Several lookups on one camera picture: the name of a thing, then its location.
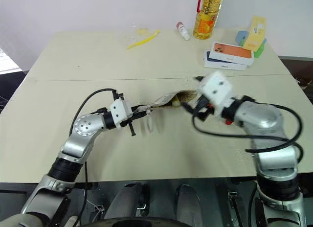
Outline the grey rounded shape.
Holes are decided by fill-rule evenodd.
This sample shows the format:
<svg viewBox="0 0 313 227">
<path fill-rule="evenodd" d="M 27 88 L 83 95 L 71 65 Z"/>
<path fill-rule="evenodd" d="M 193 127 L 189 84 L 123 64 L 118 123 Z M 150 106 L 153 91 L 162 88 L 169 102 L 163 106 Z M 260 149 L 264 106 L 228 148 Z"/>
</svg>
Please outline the grey rounded shape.
<svg viewBox="0 0 313 227">
<path fill-rule="evenodd" d="M 104 219 L 135 217 L 137 209 L 145 206 L 144 185 L 139 182 L 130 183 L 117 193 Z"/>
<path fill-rule="evenodd" d="M 176 220 L 191 227 L 203 227 L 200 199 L 188 184 L 177 188 Z"/>
</svg>

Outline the yellow paper carton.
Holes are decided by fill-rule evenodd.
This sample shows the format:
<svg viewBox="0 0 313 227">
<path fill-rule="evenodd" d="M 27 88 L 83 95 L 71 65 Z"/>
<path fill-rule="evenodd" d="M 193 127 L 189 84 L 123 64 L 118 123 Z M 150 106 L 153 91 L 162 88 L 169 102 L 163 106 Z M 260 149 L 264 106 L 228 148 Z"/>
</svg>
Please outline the yellow paper carton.
<svg viewBox="0 0 313 227">
<path fill-rule="evenodd" d="M 245 39 L 243 48 L 256 52 L 263 43 L 266 36 L 267 19 L 261 16 L 253 16 L 250 31 Z"/>
</svg>

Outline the yellow cooking oil bottle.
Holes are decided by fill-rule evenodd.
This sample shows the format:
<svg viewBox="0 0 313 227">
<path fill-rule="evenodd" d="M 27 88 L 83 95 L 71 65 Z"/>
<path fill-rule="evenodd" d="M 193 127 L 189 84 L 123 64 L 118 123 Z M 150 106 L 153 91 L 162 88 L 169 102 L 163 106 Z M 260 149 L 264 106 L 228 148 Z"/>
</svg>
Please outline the yellow cooking oil bottle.
<svg viewBox="0 0 313 227">
<path fill-rule="evenodd" d="M 198 0 L 197 15 L 193 29 L 196 39 L 206 40 L 213 34 L 223 0 Z"/>
</svg>

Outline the light blue block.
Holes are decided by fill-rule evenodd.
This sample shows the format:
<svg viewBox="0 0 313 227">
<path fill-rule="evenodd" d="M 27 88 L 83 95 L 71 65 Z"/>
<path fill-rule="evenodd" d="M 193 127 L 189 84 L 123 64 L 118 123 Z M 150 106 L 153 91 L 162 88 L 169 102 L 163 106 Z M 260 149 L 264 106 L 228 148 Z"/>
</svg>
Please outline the light blue block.
<svg viewBox="0 0 313 227">
<path fill-rule="evenodd" d="M 249 36 L 248 31 L 244 31 L 244 30 L 238 31 L 235 37 L 235 41 L 239 46 L 243 46 L 248 36 Z"/>
</svg>

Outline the crumpled clear plastic wrap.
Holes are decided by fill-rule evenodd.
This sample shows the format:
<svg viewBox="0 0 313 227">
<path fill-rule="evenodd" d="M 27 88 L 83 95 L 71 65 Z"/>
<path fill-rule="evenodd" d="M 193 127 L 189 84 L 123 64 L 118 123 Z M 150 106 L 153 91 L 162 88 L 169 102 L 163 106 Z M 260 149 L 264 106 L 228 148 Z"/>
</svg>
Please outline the crumpled clear plastic wrap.
<svg viewBox="0 0 313 227">
<path fill-rule="evenodd" d="M 141 37 L 147 37 L 150 35 L 149 28 L 143 24 L 132 24 L 132 30 L 134 31 L 134 34 Z"/>
</svg>

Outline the orange print phone box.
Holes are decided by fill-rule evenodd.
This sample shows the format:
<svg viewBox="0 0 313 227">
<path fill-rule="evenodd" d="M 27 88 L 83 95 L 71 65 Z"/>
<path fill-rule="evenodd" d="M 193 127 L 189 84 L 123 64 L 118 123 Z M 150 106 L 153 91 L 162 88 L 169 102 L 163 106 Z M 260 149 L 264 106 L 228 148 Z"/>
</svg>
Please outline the orange print phone box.
<svg viewBox="0 0 313 227">
<path fill-rule="evenodd" d="M 241 46 L 223 43 L 213 43 L 209 57 L 220 61 L 226 61 L 246 66 L 251 66 L 254 62 L 254 53 Z"/>
</svg>

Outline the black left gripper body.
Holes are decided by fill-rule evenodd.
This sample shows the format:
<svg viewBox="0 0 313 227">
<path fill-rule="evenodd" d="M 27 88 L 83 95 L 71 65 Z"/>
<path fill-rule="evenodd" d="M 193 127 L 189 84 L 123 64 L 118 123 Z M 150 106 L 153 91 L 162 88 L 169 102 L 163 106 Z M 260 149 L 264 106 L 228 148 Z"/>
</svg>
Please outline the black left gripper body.
<svg viewBox="0 0 313 227">
<path fill-rule="evenodd" d="M 137 113 L 133 114 L 130 118 L 126 119 L 126 120 L 123 120 L 121 123 L 120 123 L 120 126 L 121 127 L 126 127 L 129 123 L 131 123 L 133 120 L 137 119 Z"/>
</svg>

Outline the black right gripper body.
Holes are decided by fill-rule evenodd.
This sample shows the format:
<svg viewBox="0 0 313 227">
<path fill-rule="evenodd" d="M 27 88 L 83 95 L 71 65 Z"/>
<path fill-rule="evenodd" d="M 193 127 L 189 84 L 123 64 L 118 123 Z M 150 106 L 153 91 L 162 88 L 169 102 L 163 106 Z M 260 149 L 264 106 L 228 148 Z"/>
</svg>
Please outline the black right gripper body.
<svg viewBox="0 0 313 227">
<path fill-rule="evenodd" d="M 205 112 L 208 111 L 208 116 L 214 114 L 214 107 L 211 105 L 210 101 L 205 96 L 200 96 L 197 100 L 197 104 L 195 106 L 197 112 Z"/>
</svg>

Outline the clear grid pouch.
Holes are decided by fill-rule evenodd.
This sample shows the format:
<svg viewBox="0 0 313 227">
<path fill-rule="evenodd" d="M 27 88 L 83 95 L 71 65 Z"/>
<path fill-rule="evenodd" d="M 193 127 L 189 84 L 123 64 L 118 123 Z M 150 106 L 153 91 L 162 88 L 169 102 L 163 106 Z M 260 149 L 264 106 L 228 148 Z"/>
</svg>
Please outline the clear grid pouch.
<svg viewBox="0 0 313 227">
<path fill-rule="evenodd" d="M 198 95 L 197 91 L 195 90 L 181 90 L 177 92 L 171 92 L 167 93 L 160 98 L 158 98 L 153 103 L 149 104 L 151 106 L 151 109 L 147 111 L 147 113 L 152 112 L 156 109 L 162 109 L 162 108 L 178 108 L 178 107 L 172 107 L 172 101 L 173 100 L 179 100 L 180 105 L 182 102 L 190 102 L 192 101 L 196 96 Z"/>
</svg>

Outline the blue print phone box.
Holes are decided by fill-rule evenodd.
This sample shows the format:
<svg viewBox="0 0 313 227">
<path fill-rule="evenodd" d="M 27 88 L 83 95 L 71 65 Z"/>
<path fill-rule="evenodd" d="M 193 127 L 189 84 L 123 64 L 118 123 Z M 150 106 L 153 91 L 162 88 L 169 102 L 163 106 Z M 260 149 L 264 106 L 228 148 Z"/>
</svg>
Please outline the blue print phone box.
<svg viewBox="0 0 313 227">
<path fill-rule="evenodd" d="M 219 68 L 229 70 L 246 70 L 247 68 L 247 65 L 212 59 L 209 57 L 209 55 L 210 51 L 206 50 L 203 57 L 204 67 L 206 68 Z"/>
</svg>

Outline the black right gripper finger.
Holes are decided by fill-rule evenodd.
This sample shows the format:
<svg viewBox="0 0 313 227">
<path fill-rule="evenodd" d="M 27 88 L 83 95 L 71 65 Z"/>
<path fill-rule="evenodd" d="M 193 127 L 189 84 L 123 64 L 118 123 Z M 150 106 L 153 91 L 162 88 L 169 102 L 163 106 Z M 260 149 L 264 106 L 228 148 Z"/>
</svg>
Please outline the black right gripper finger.
<svg viewBox="0 0 313 227">
<path fill-rule="evenodd" d="M 193 117 L 201 120 L 202 122 L 204 122 L 204 121 L 206 121 L 206 119 L 208 117 L 208 111 L 196 112 L 196 113 L 193 114 Z"/>
<path fill-rule="evenodd" d="M 193 108 L 191 105 L 189 105 L 188 102 L 182 102 L 181 106 L 189 113 L 196 113 L 197 110 Z"/>
</svg>

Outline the small white pink-capped bottle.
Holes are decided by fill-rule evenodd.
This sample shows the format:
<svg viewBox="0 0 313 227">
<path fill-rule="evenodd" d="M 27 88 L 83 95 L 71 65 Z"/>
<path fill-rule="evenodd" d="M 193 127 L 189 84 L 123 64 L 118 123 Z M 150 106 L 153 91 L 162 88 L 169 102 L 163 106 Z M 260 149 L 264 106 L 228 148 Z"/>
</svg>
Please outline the small white pink-capped bottle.
<svg viewBox="0 0 313 227">
<path fill-rule="evenodd" d="M 182 22 L 178 22 L 176 25 L 177 31 L 179 32 L 179 34 L 186 40 L 190 40 L 190 35 L 188 33 L 188 30 L 186 29 L 186 27 L 184 26 L 184 24 Z"/>
</svg>

